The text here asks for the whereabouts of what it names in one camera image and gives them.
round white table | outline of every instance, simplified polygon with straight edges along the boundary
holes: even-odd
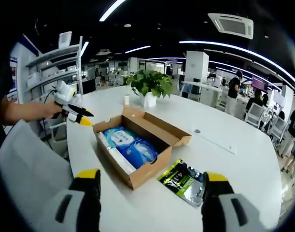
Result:
[[[129,87],[83,95],[81,105],[98,123],[121,114],[125,94],[130,94],[130,105],[140,108],[139,97]],[[182,158],[200,172],[223,174],[236,193],[242,193],[258,208],[261,222],[267,228],[276,227],[281,174],[267,135],[221,111],[175,95],[158,99],[156,107],[145,111],[192,134],[188,145],[173,148],[171,163]],[[193,133],[194,129],[201,135]],[[97,148],[92,127],[67,121],[67,139],[74,176],[86,169],[101,169],[100,231],[203,230],[201,207],[193,208],[157,181],[165,170],[132,191]],[[228,145],[234,152],[224,149]]]

ceiling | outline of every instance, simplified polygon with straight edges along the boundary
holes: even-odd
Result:
[[[215,0],[205,1],[204,4],[196,0],[126,0],[105,22],[99,22],[99,19],[115,0],[82,0],[77,6],[73,3],[55,2],[54,7],[44,5],[34,13],[33,21],[26,26],[24,33],[43,53],[58,47],[58,35],[61,32],[72,31],[72,44],[78,43],[79,36],[83,35],[83,41],[89,41],[83,63],[88,63],[91,59],[105,61],[108,57],[112,57],[109,58],[111,60],[126,60],[128,57],[184,57],[187,50],[217,50],[226,54],[206,51],[210,60],[250,70],[271,82],[283,82],[277,76],[280,74],[295,88],[294,81],[282,71],[245,52],[209,44],[178,43],[200,40],[235,45],[272,60],[295,78],[295,28],[294,23],[291,23],[295,21],[295,9],[289,4],[290,1],[286,1],[286,5],[279,5],[280,3],[269,0]],[[285,12],[291,15],[290,18],[285,16]],[[208,13],[252,19],[253,39],[219,33]],[[131,27],[125,28],[125,24],[131,24]],[[147,45],[151,47],[125,54],[128,50]],[[96,56],[100,49],[109,49],[111,53]]]

green snack package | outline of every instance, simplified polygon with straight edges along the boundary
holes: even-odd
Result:
[[[158,180],[188,204],[197,208],[203,201],[203,173],[178,159]]]

potted plant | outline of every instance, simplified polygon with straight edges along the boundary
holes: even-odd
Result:
[[[139,70],[133,76],[127,77],[127,85],[131,85],[133,92],[140,96],[144,107],[155,106],[157,98],[161,95],[170,97],[173,91],[171,78],[157,71]]]

cardboard box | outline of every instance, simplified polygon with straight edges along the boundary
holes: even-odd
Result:
[[[117,126],[124,126],[142,139],[150,142],[158,152],[157,159],[151,163],[146,163],[133,173],[127,174],[111,156],[98,136],[99,132]],[[124,107],[122,114],[111,118],[109,122],[103,121],[95,124],[93,129],[97,143],[105,156],[120,174],[121,178],[132,189],[139,187],[170,163],[173,146],[188,144],[191,139],[190,134],[175,126],[149,113],[128,107]]]

